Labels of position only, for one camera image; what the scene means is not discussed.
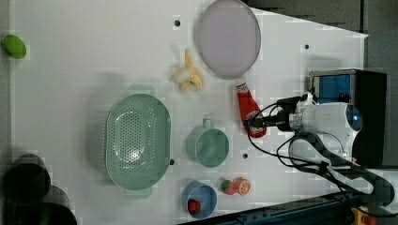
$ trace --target green colander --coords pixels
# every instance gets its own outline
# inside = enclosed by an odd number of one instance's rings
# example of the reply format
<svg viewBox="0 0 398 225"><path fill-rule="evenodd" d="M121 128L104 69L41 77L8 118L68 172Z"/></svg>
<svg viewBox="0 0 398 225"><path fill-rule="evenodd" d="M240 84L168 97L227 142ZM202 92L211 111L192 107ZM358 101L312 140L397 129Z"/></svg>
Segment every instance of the green colander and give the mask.
<svg viewBox="0 0 398 225"><path fill-rule="evenodd" d="M154 97L153 87L133 88L134 94L117 102L109 113L106 168L122 188L143 190L156 184L167 170L171 120L166 107Z"/></svg>

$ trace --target ketchup bottle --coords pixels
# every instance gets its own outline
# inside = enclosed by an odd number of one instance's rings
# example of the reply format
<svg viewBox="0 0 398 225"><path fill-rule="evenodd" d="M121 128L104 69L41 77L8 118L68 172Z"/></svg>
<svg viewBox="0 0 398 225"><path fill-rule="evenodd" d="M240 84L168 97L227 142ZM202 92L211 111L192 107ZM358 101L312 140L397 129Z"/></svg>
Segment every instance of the ketchup bottle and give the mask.
<svg viewBox="0 0 398 225"><path fill-rule="evenodd" d="M260 112L260 108L257 103L254 101L252 94L249 91L249 88L246 84L246 81L243 79L238 79L235 82L237 87L237 98L239 100L239 109L240 109L240 118L242 121L252 119L258 112ZM263 118L263 114L260 113L257 118ZM261 138L267 133L267 128L257 128L257 127L249 127L245 126L246 132L249 132L249 135L252 138Z"/></svg>

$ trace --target round plate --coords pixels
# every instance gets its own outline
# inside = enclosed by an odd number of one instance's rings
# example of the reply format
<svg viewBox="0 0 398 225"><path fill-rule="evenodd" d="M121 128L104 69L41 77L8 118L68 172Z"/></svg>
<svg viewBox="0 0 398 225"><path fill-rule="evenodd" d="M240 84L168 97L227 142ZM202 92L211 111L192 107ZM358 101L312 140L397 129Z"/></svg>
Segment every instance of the round plate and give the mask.
<svg viewBox="0 0 398 225"><path fill-rule="evenodd" d="M205 12L198 29L199 51L207 65L225 78L252 67L261 47L253 12L238 0L219 0Z"/></svg>

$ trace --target white table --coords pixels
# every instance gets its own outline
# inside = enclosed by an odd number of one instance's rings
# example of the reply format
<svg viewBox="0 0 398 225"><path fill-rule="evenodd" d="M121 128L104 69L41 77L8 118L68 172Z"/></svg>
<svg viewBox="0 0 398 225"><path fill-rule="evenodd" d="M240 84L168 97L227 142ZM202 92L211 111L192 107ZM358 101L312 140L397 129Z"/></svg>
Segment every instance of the white table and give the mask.
<svg viewBox="0 0 398 225"><path fill-rule="evenodd" d="M244 176L252 182L253 189L244 197L218 191L212 217L337 190L322 178L285 168L249 144L234 81L215 77L194 47L195 21L211 2L10 1L11 29L28 45L24 60L11 61L13 156L33 152L44 158L53 184L68 193L80 224L192 221L182 209L180 194L193 179L213 187L222 177ZM253 11L260 22L262 47L245 76L261 106L302 94L303 80L312 69L363 67L365 36ZM179 28L174 27L176 19L181 20ZM205 75L201 92L181 93L170 81L187 47ZM104 127L110 109L137 82L152 84L169 109L176 165L169 167L149 198L132 201L107 175ZM216 169L191 161L185 151L189 133L208 113L214 113L216 127L231 143L227 160ZM274 151L288 137L271 128L258 142Z"/></svg>

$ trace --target black cable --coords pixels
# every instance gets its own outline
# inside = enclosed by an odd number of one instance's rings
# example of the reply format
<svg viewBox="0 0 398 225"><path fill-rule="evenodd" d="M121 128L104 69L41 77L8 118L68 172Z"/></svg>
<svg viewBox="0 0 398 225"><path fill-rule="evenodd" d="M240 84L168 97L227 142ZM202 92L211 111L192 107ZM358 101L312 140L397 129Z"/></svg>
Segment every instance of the black cable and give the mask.
<svg viewBox="0 0 398 225"><path fill-rule="evenodd" d="M277 104L276 106L274 106L274 107L272 108L272 110L271 110L271 111L269 111L269 115L268 115L268 117L271 117L271 115L272 115L272 112L273 112L274 110L276 110L276 109L278 109L278 104Z"/></svg>
<svg viewBox="0 0 398 225"><path fill-rule="evenodd" d="M366 212L364 210L362 210L361 208L357 207L355 204L353 204L350 199L345 195L345 192L343 191L342 187L340 185L338 185L338 181L337 179L333 176L333 174L331 174L330 171L327 171L327 174L330 176L331 180L333 180L334 184L337 186L338 189L340 189L340 192L342 193L342 195L344 196L345 200L348 201L351 206L353 208L356 208L358 211L362 212L362 214L367 215L369 217L373 217L373 218L396 218L398 216L398 213L395 214L388 214L388 215L378 215L378 214L373 214L373 213L369 213Z"/></svg>
<svg viewBox="0 0 398 225"><path fill-rule="evenodd" d="M314 163L314 162L311 162L311 161L309 161L309 160L305 160L305 159L302 159L302 158L297 158L297 157L285 157L285 156L280 156L280 155L277 155L277 154L273 154L273 153L267 152L267 151L263 150L262 148L260 148L259 146L257 146L257 145L253 142L252 137L250 136L250 133L249 133L249 132L250 132L250 124L257 118L257 116L258 116L260 113L262 113L263 111L265 111L265 110L267 110L267 109L269 109L270 107L275 106L275 105L277 105L277 103L273 103L273 104L268 105L266 108L264 108L263 110L259 111L259 112L249 121L249 124L248 124L249 130L248 130L248 132L247 132L247 133L248 133L249 142L250 142L256 149L258 149L259 151L261 151L261 152L263 152L263 153L265 153L265 154L268 154L268 155L270 155L270 156L273 156L273 157L278 158L284 166L287 166L287 167L320 166L319 163ZM284 142L284 143L280 146L280 148L282 148L282 146L284 146L285 144L287 144L289 141L291 141L291 139L290 139L290 140L287 140L286 142ZM282 162L281 158L290 159L290 160L295 160L295 161L300 161L300 162L304 162L304 163L306 163L306 164L301 164L301 165L287 165L287 164L285 164L284 162Z"/></svg>
<svg viewBox="0 0 398 225"><path fill-rule="evenodd" d="M342 142L340 142L340 140L336 136L334 136L331 133L325 133L325 134L329 134L330 136L333 136L337 140L337 142L339 142L340 146L342 147L342 151L345 152Z"/></svg>

